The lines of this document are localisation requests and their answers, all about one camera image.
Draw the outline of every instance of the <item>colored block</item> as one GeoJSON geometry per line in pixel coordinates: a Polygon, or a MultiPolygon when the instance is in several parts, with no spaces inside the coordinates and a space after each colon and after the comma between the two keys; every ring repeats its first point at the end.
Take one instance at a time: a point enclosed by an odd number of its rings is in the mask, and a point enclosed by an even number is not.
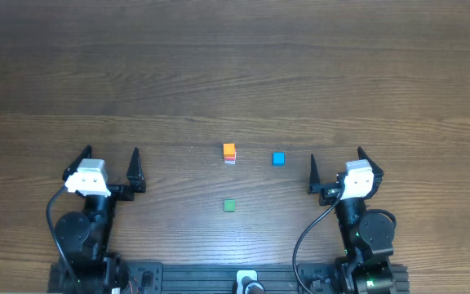
{"type": "Polygon", "coordinates": [[[229,144],[224,144],[224,156],[225,157],[235,157],[235,144],[234,143],[229,143],[229,144]]]}
{"type": "Polygon", "coordinates": [[[273,152],[273,166],[281,167],[284,165],[284,152],[273,152]]]}
{"type": "Polygon", "coordinates": [[[235,200],[224,200],[224,211],[225,212],[235,212],[235,200]]]}

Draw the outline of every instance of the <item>wooden table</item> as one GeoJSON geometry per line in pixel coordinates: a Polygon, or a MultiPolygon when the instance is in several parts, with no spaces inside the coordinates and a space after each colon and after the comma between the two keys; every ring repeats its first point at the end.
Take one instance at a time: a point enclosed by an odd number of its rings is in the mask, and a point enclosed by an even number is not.
{"type": "MultiPolygon", "coordinates": [[[[332,181],[361,145],[413,293],[470,292],[470,1],[0,0],[0,291],[46,291],[86,144],[117,183],[140,148],[110,246],[172,264],[289,263],[323,211],[309,155],[332,181]]],[[[299,259],[343,254],[329,217],[299,259]]]]}

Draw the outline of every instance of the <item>blue cube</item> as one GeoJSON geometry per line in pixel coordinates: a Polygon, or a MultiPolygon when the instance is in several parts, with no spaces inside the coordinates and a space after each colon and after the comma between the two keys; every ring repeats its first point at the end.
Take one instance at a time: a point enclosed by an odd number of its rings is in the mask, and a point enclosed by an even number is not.
{"type": "Polygon", "coordinates": [[[273,152],[273,166],[281,167],[284,165],[284,152],[273,152]]]}

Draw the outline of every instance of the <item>green cube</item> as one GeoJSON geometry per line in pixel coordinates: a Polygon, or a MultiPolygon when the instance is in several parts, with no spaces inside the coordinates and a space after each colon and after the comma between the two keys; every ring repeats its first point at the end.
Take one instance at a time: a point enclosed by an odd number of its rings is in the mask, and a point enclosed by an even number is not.
{"type": "Polygon", "coordinates": [[[235,200],[224,200],[224,211],[235,212],[235,200]]]}

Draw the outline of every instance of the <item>wooden tabletop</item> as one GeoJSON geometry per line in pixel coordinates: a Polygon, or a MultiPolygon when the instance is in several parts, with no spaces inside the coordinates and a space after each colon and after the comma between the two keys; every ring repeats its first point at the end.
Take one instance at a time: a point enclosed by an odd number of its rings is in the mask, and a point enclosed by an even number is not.
{"type": "MultiPolygon", "coordinates": [[[[87,144],[115,183],[140,148],[110,247],[171,264],[289,263],[324,209],[309,155],[333,181],[361,145],[412,292],[470,292],[470,1],[0,0],[0,291],[46,291],[45,207],[87,144]]],[[[330,215],[299,260],[343,254],[330,215]]]]}

